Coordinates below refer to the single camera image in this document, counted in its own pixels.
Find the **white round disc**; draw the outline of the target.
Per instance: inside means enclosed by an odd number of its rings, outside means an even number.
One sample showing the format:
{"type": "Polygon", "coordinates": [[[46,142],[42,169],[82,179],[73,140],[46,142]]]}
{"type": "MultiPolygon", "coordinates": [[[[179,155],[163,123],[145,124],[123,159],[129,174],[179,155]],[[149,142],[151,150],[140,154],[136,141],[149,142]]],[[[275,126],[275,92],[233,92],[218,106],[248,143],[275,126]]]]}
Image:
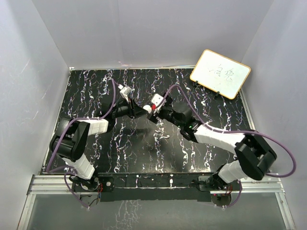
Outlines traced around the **white round disc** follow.
{"type": "Polygon", "coordinates": [[[153,110],[152,110],[152,107],[151,107],[150,105],[148,105],[148,104],[145,105],[145,106],[143,107],[143,109],[146,110],[149,114],[153,111],[153,110]]]}

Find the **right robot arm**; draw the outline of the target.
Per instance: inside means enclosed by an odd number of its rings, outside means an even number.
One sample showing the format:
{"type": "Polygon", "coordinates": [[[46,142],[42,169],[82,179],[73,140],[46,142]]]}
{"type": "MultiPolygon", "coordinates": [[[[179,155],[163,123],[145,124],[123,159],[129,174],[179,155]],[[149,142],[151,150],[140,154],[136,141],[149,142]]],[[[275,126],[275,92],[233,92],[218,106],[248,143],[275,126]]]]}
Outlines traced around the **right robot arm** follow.
{"type": "Polygon", "coordinates": [[[250,177],[260,181],[277,159],[274,150],[261,136],[227,134],[221,129],[205,126],[193,116],[192,110],[184,102],[172,103],[171,98],[164,100],[158,94],[154,95],[151,102],[151,105],[143,108],[152,122],[165,119],[179,127],[186,140],[221,148],[236,157],[235,161],[220,166],[205,181],[197,181],[197,185],[225,190],[233,181],[242,178],[250,177]]]}

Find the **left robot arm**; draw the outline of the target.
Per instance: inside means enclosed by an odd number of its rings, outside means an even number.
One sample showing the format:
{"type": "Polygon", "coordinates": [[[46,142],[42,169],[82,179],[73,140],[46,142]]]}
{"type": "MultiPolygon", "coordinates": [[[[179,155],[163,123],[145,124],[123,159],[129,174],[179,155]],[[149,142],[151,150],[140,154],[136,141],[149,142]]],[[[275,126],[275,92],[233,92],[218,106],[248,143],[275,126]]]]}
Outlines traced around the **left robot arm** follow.
{"type": "Polygon", "coordinates": [[[99,179],[94,166],[84,154],[88,136],[110,132],[116,123],[116,118],[128,116],[131,119],[147,115],[152,111],[151,106],[140,107],[129,99],[118,99],[114,104],[103,104],[94,119],[75,121],[71,125],[68,118],[60,121],[58,129],[51,139],[49,149],[62,158],[75,173],[70,180],[83,189],[94,191],[99,186],[99,179]]]}

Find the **black base bar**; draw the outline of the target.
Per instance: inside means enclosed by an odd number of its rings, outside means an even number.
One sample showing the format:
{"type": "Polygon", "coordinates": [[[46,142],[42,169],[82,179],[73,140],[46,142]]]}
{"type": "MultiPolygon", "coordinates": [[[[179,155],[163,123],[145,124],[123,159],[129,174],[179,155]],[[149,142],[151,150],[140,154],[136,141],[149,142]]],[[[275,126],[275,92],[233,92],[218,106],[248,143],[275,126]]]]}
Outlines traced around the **black base bar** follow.
{"type": "Polygon", "coordinates": [[[231,194],[240,191],[238,181],[224,183],[213,173],[119,173],[97,174],[98,188],[94,191],[83,189],[72,182],[77,193],[95,193],[101,202],[122,200],[197,200],[231,203],[231,194]]]}

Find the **small whiteboard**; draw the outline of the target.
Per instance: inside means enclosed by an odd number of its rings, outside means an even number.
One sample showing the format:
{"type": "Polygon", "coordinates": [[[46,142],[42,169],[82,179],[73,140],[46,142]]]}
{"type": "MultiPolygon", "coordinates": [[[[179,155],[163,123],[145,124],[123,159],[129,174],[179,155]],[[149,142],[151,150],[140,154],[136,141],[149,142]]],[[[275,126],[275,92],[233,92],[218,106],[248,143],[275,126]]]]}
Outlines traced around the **small whiteboard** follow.
{"type": "Polygon", "coordinates": [[[250,72],[250,67],[206,49],[195,65],[190,80],[232,100],[250,72]]]}

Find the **aluminium rail frame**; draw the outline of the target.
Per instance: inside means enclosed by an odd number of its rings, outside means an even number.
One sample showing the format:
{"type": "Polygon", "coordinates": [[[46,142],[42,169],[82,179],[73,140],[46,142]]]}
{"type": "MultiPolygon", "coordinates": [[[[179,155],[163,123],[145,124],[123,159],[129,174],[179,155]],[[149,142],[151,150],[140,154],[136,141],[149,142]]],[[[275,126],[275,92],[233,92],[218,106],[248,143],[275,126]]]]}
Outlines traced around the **aluminium rail frame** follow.
{"type": "MultiPolygon", "coordinates": [[[[172,98],[188,97],[204,121],[231,130],[250,128],[241,95],[230,100],[194,86],[191,69],[73,70],[59,118],[94,116],[102,103],[111,103],[111,81],[132,87],[132,97],[144,105],[155,93],[173,85],[172,98]]],[[[234,184],[234,204],[222,208],[212,195],[190,186],[232,162],[232,153],[185,140],[173,124],[150,122],[146,117],[118,118],[107,134],[88,139],[85,154],[102,176],[115,182],[112,192],[81,194],[79,202],[69,190],[50,188],[33,196],[29,230],[286,230],[283,202],[265,192],[262,183],[247,183],[240,192],[234,184]],[[82,202],[90,204],[83,207],[82,202]]]]}

